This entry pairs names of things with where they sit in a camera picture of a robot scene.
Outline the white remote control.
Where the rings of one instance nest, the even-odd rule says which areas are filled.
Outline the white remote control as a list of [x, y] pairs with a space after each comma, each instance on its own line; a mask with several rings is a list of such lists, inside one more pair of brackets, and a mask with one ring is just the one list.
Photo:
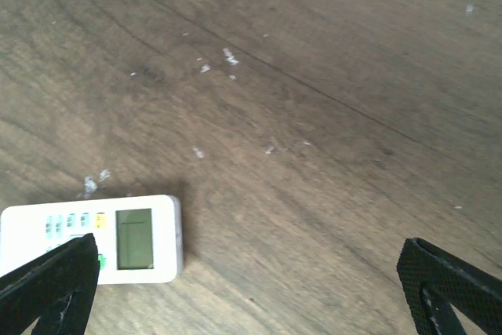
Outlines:
[[1, 215], [1, 273], [88, 233], [101, 285], [165, 283], [183, 269], [180, 200], [146, 195], [10, 206]]

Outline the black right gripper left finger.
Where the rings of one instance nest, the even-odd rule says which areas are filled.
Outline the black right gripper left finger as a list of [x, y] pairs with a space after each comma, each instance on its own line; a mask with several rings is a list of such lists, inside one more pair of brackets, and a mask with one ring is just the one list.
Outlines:
[[74, 238], [1, 277], [1, 333], [85, 332], [100, 273], [94, 235]]

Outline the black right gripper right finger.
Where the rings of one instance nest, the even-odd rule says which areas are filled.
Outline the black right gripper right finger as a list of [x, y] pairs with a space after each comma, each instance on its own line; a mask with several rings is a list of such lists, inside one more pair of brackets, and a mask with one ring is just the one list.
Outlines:
[[397, 272], [419, 334], [464, 334], [455, 309], [484, 333], [501, 333], [494, 276], [420, 238], [405, 240]]

